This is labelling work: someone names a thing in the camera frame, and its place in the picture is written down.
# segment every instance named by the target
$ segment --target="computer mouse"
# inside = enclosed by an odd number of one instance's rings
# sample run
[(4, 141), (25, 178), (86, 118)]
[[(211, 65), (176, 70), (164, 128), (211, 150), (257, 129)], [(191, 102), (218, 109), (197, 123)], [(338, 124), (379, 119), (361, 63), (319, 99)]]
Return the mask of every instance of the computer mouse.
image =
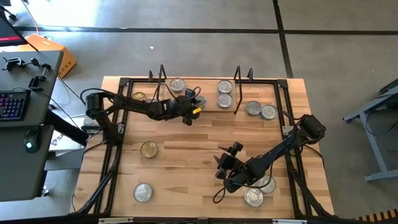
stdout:
[(42, 137), (39, 127), (30, 128), (25, 134), (25, 150), (28, 153), (35, 153), (40, 149)]

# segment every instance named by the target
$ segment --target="keyboard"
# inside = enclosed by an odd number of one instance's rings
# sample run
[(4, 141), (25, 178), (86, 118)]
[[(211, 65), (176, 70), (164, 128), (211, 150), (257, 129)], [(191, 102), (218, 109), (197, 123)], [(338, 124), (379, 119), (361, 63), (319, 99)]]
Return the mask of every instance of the keyboard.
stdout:
[(23, 121), (30, 90), (0, 90), (0, 122)]

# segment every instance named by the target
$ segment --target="tin can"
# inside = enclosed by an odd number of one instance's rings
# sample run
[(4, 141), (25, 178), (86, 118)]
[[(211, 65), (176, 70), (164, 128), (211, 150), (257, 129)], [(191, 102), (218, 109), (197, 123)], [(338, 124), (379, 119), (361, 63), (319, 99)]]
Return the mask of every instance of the tin can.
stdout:
[(152, 198), (152, 187), (149, 184), (141, 183), (134, 189), (134, 198), (138, 202), (147, 202)]
[(268, 175), (265, 175), (264, 177), (262, 177), (261, 179), (259, 179), (256, 182), (256, 186), (260, 187), (265, 185), (266, 183), (268, 183), (269, 178), (271, 178), (271, 181), (269, 182), (269, 184), (265, 187), (260, 188), (260, 190), (266, 194), (272, 193), (275, 188), (276, 188), (276, 183), (273, 177), (270, 177)]
[(245, 109), (246, 114), (249, 116), (257, 116), (261, 113), (261, 105), (257, 101), (249, 101)]
[(141, 146), (141, 154), (150, 159), (157, 154), (157, 145), (152, 141), (144, 142)]
[(232, 91), (232, 83), (229, 80), (221, 80), (217, 85), (218, 93), (231, 93)]
[(182, 78), (173, 78), (170, 87), (175, 93), (181, 93), (185, 88), (185, 81)]
[(247, 189), (244, 193), (244, 201), (252, 207), (260, 206), (263, 200), (264, 197), (259, 189)]
[(264, 105), (261, 108), (260, 116), (262, 119), (272, 120), (276, 116), (276, 109), (271, 105)]
[(143, 92), (137, 92), (137, 93), (133, 94), (131, 98), (133, 98), (135, 100), (139, 100), (139, 101), (146, 101), (147, 95), (145, 95), (145, 93), (143, 93)]
[(220, 94), (217, 97), (217, 106), (223, 110), (228, 109), (232, 105), (232, 96), (229, 94)]

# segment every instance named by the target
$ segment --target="wooden table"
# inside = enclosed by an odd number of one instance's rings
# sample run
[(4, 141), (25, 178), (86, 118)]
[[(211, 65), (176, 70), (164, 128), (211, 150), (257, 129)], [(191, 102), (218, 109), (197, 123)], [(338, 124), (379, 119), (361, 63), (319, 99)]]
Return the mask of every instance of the wooden table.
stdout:
[[(104, 77), (102, 88), (117, 92), (119, 79), (120, 77)], [(310, 113), (304, 81), (288, 79), (288, 84), (294, 117)], [(156, 86), (155, 83), (136, 83), (133, 93), (141, 91), (152, 97)], [(216, 92), (214, 86), (206, 85), (206, 82), (201, 82), (201, 88), (207, 94)], [(246, 161), (267, 152), (282, 140), (278, 117), (264, 121), (259, 116), (250, 117), (244, 112), (246, 103), (251, 100), (256, 100), (261, 105), (276, 106), (274, 87), (243, 84), (242, 89), (243, 102), (237, 115), (232, 111), (202, 112), (192, 126), (184, 125), (181, 118), (153, 121), (146, 115), (129, 113), (112, 216), (293, 218), (284, 157), (274, 162), (273, 177), (277, 188), (273, 193), (264, 195), (264, 203), (260, 207), (254, 208), (244, 203), (244, 187), (233, 194), (226, 193), (219, 204), (212, 202), (214, 194), (222, 188), (222, 181), (215, 178), (217, 165), (213, 159), (213, 156), (223, 153), (217, 149), (218, 146), (229, 147), (239, 141), (244, 148), (237, 157)], [(163, 94), (164, 88), (160, 91), (160, 97)], [(237, 85), (235, 94), (239, 100)], [(88, 147), (101, 140), (102, 136), (95, 136)], [(155, 158), (146, 159), (140, 154), (140, 147), (145, 141), (154, 141), (158, 145), (159, 151)], [(106, 146), (100, 146), (85, 155), (75, 190), (74, 204), (77, 209), (98, 185), (105, 148)], [(302, 159), (308, 188), (325, 210), (333, 213), (322, 160), (309, 149), (304, 149)], [(137, 202), (133, 196), (135, 186), (142, 182), (150, 184), (154, 189), (154, 196), (146, 203)], [(108, 189), (104, 193), (102, 208), (107, 195)], [(304, 212), (300, 190), (298, 197)]]

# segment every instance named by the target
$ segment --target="concrete floor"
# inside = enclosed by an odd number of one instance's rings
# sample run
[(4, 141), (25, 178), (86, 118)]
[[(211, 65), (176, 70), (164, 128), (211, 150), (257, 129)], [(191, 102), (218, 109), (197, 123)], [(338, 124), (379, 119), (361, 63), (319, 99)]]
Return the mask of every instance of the concrete floor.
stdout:
[[(279, 0), (285, 29), (398, 30), (394, 0)], [(10, 7), (17, 26), (32, 26), (20, 1)], [(272, 0), (36, 0), (39, 25), (276, 29)], [(78, 60), (65, 82), (76, 92), (99, 87), (104, 75), (147, 75), (164, 64), (168, 75), (231, 76), (237, 65), (255, 77), (286, 77), (277, 34), (151, 34), (47, 32)], [(341, 118), (398, 78), (397, 36), (287, 35), (295, 78), (304, 78), (312, 112), (328, 128), (320, 148), (335, 213), (353, 218), (398, 208), (398, 182), (367, 184), (379, 172), (362, 126)], [(57, 84), (53, 98), (70, 115), (84, 113)], [(49, 172), (52, 196), (0, 203), (0, 219), (67, 214), (78, 172)]]

